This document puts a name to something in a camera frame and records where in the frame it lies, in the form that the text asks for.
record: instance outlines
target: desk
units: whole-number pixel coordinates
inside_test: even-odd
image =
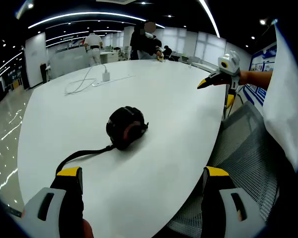
[[[101,63],[112,63],[118,61],[118,52],[101,52],[100,53]]]
[[[64,168],[82,167],[83,217],[95,237],[150,238],[183,205],[207,164],[222,119],[225,85],[197,90],[209,73],[168,60],[106,66],[111,82],[78,94],[65,96],[64,88],[83,79],[88,68],[34,89],[18,146],[22,198],[26,203],[49,187],[68,155],[109,145],[109,116],[133,106],[149,122],[141,139],[125,151],[76,159]],[[103,71],[94,66],[87,78],[101,80]],[[127,76],[134,77],[113,81]]]

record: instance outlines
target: power adapter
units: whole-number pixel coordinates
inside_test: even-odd
[[[108,82],[109,80],[110,80],[110,73],[106,69],[105,72],[103,72],[103,82]]]

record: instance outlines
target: white cable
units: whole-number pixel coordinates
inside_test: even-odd
[[[73,93],[79,93],[79,92],[83,91],[84,89],[88,88],[90,85],[92,85],[92,84],[96,81],[96,79],[95,79],[90,85],[88,85],[87,87],[85,87],[85,88],[83,88],[83,89],[81,89],[81,90],[78,91],[78,89],[82,86],[82,84],[83,84],[84,81],[86,80],[86,77],[87,77],[87,75],[88,75],[88,73],[90,72],[91,69],[92,69],[92,67],[89,68],[89,70],[87,71],[87,73],[86,73],[84,79],[77,80],[77,81],[74,81],[74,82],[69,83],[69,84],[65,87],[65,94],[68,95],[68,94],[73,94]],[[72,92],[68,92],[68,91],[66,90],[66,88],[67,88],[69,85],[71,85],[71,84],[73,84],[73,83],[80,82],[80,81],[81,81],[81,84],[80,84],[74,91],[72,91]]]
[[[104,65],[104,64],[101,64],[101,65],[105,67],[105,72],[107,72],[107,67],[106,67],[106,65]],[[127,77],[123,77],[123,78],[114,79],[114,80],[111,80],[111,81],[108,81],[108,82],[97,83],[97,84],[95,85],[94,82],[97,80],[97,78],[86,78],[87,75],[88,75],[88,73],[90,72],[91,68],[90,68],[90,69],[88,70],[88,72],[86,73],[84,79],[77,80],[77,81],[73,81],[73,82],[69,83],[69,84],[65,87],[65,92],[64,92],[65,95],[74,94],[74,93],[79,93],[79,92],[85,90],[86,88],[88,88],[89,86],[98,87],[98,86],[100,86],[100,85],[103,85],[103,84],[106,84],[106,83],[110,83],[110,82],[113,82],[113,81],[118,81],[118,80],[122,80],[122,79],[125,79],[125,78],[135,77],[135,75],[132,75],[132,76],[127,76]],[[85,80],[94,80],[94,81],[92,81],[90,84],[88,84],[88,85],[87,85],[86,87],[84,87],[83,89],[78,90],[78,89],[82,86],[82,84],[84,83]],[[80,84],[74,91],[72,91],[72,92],[68,92],[68,91],[66,90],[68,86],[70,86],[70,85],[73,84],[73,83],[77,83],[77,82],[81,82],[81,84]]]

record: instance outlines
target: window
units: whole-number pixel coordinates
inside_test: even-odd
[[[225,53],[226,40],[215,35],[199,32],[194,56],[218,65],[218,57]]]
[[[181,28],[165,28],[162,36],[163,46],[169,46],[172,51],[183,53],[184,42],[186,37],[186,29]]]

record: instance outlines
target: white cabinet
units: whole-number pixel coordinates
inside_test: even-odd
[[[118,61],[118,52],[101,52],[101,63],[111,63]]]

